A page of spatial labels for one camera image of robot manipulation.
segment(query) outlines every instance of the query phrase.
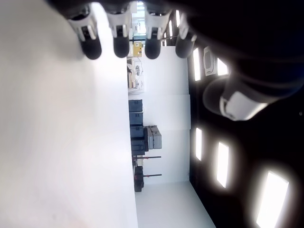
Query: dark blue storage box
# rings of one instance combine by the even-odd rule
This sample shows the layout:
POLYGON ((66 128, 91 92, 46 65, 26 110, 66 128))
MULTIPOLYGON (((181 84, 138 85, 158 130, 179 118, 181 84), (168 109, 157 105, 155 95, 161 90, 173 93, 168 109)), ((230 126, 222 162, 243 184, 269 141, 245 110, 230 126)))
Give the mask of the dark blue storage box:
POLYGON ((136 113, 143 111, 143 100, 130 100, 129 101, 129 112, 136 113))
POLYGON ((143 113, 129 113, 130 125, 143 125, 143 113))
POLYGON ((131 138, 143 138, 143 126, 130 126, 131 138))

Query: cable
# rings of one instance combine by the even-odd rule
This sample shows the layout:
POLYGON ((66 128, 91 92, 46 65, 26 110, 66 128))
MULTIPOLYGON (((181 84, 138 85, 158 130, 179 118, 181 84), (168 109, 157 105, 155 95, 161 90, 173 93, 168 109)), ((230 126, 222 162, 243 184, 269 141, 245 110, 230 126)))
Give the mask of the cable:
POLYGON ((176 35, 176 36, 173 36, 173 37, 166 37, 166 38, 162 38, 161 40, 162 41, 165 41, 166 39, 171 39, 171 38, 174 38, 174 37, 178 37, 179 35, 176 35))

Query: white floor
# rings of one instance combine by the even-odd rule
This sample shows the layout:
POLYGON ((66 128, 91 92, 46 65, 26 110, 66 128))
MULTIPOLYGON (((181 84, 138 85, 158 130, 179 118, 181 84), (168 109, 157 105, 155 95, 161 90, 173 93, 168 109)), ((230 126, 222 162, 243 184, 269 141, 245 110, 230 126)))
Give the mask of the white floor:
POLYGON ((90 61, 43 1, 0 2, 1 228, 138 227, 126 59, 95 9, 90 61))

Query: gray box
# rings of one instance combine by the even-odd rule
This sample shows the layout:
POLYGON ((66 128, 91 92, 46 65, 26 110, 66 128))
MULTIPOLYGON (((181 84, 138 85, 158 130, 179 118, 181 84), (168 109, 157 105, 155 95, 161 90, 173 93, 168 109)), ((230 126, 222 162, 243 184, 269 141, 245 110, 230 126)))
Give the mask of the gray box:
POLYGON ((153 149, 162 148, 162 135, 157 127, 150 128, 153 135, 153 149))
POLYGON ((151 132, 151 128, 147 128, 147 132, 148 132, 148 146, 149 146, 149 150, 153 149, 153 134, 151 132))

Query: black ceiling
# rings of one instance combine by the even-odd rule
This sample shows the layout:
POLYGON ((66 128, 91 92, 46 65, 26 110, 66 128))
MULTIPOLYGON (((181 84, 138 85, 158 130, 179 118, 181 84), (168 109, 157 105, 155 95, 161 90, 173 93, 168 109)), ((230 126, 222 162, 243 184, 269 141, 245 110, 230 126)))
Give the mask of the black ceiling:
POLYGON ((193 58, 188 58, 191 100, 190 182, 217 228, 252 227, 262 169, 272 169, 289 181, 284 220, 278 227, 304 227, 304 89, 270 105, 245 122, 233 122, 209 112, 202 103, 205 86, 215 76, 194 81, 193 58), (195 130, 204 134, 202 161, 195 156, 195 130), (217 186, 213 173, 215 147, 229 146, 227 189, 217 186))

